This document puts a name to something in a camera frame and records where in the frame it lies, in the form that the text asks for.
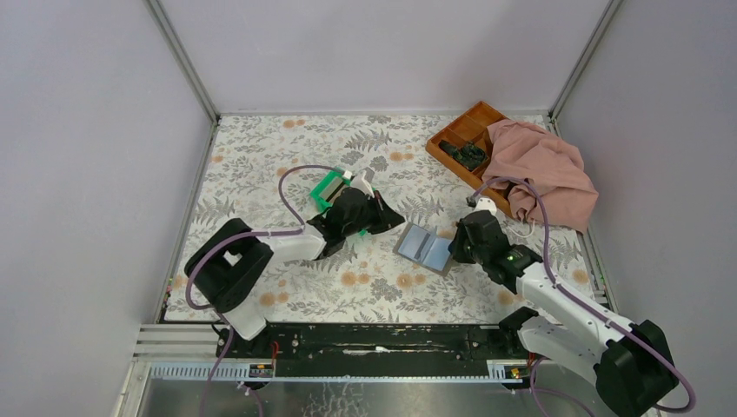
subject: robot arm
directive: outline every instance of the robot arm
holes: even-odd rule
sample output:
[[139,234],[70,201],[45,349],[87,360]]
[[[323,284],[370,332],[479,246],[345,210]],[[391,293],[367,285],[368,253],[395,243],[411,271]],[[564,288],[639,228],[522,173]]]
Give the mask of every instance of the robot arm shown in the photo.
[[[371,174],[366,169],[353,177],[332,207],[308,220],[301,234],[240,239],[205,263],[194,284],[243,339],[251,340],[266,327],[254,303],[245,302],[264,269],[286,261],[323,259],[340,250],[347,236],[361,230],[376,235],[404,223],[404,217],[371,188]],[[215,245],[249,231],[243,220],[229,220],[189,259],[184,272],[190,276]]]
[[[531,308],[520,308],[500,323],[510,339],[583,377],[617,415],[642,415],[678,385],[675,376],[651,354],[608,324],[615,322],[631,328],[673,363],[660,328],[651,321],[634,324],[581,294],[557,275],[553,284],[538,254],[523,245],[509,244],[494,213],[494,203],[481,198],[474,212],[458,222],[449,248],[451,256],[461,263],[480,264],[493,282],[521,294],[563,325],[552,324]],[[595,320],[557,287],[564,287],[608,321]]]

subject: floral mat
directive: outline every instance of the floral mat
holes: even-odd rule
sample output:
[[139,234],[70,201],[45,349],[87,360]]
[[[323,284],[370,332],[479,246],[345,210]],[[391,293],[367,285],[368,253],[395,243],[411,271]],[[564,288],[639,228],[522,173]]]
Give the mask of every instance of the floral mat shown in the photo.
[[[213,321],[184,300],[185,262],[228,219],[255,229],[296,225],[276,190],[279,177],[301,164],[374,170],[372,185],[408,221],[437,227],[452,238],[468,214],[472,189],[424,149],[454,116],[225,116],[216,136],[177,275],[163,306],[165,321]],[[543,125],[542,116],[519,116]],[[317,213],[310,190],[326,175],[294,173],[285,194],[302,217]],[[509,240],[541,252],[542,229],[498,215]],[[264,271],[245,302],[269,321],[487,323],[520,306],[519,295],[491,282],[478,265],[456,265],[441,277],[392,251],[403,226],[383,235],[354,235],[343,250],[322,261],[293,261]],[[551,262],[564,280],[592,296],[576,232],[552,227]],[[193,291],[194,298],[204,298]]]

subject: pink cloth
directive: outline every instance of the pink cloth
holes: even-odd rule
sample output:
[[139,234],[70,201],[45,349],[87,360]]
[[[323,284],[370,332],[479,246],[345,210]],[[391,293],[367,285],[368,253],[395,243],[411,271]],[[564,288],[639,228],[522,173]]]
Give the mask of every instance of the pink cloth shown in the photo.
[[[488,127],[494,144],[484,181],[497,176],[527,179],[542,197],[550,224],[584,232],[599,193],[583,172],[578,148],[532,123],[501,120]],[[492,185],[506,189],[508,182]],[[542,222],[542,212],[521,185],[507,198],[517,219]]]

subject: wooden compartment box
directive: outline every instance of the wooden compartment box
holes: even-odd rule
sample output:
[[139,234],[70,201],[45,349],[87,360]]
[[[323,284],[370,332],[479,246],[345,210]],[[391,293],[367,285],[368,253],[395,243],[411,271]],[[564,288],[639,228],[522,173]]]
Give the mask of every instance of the wooden compartment box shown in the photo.
[[[483,181],[481,175],[486,170],[491,158],[491,138],[488,137],[487,126],[489,124],[499,122],[506,117],[496,111],[493,107],[485,102],[478,102],[466,113],[450,123],[445,129],[438,132],[437,135],[430,138],[425,149],[430,155],[440,161],[448,169],[458,175],[463,181],[474,189],[478,189]],[[487,155],[486,161],[473,171],[467,170],[460,163],[456,162],[453,157],[440,149],[440,142],[446,141],[453,143],[457,147],[461,147],[466,142],[472,142],[474,145],[483,149]],[[491,198],[496,207],[508,216],[512,216],[512,210],[509,202],[502,195],[503,190],[485,189],[482,194]]]

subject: gray wall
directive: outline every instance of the gray wall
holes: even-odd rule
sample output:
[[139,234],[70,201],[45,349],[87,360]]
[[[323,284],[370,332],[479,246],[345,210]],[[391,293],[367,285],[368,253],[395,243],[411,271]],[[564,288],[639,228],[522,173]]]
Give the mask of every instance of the gray wall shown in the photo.
[[706,416],[734,414],[735,23],[734,0],[626,2],[560,120],[621,311],[665,329]]
[[209,123],[143,2],[0,2],[0,415],[109,415]]
[[164,1],[223,112],[547,109],[607,0]]

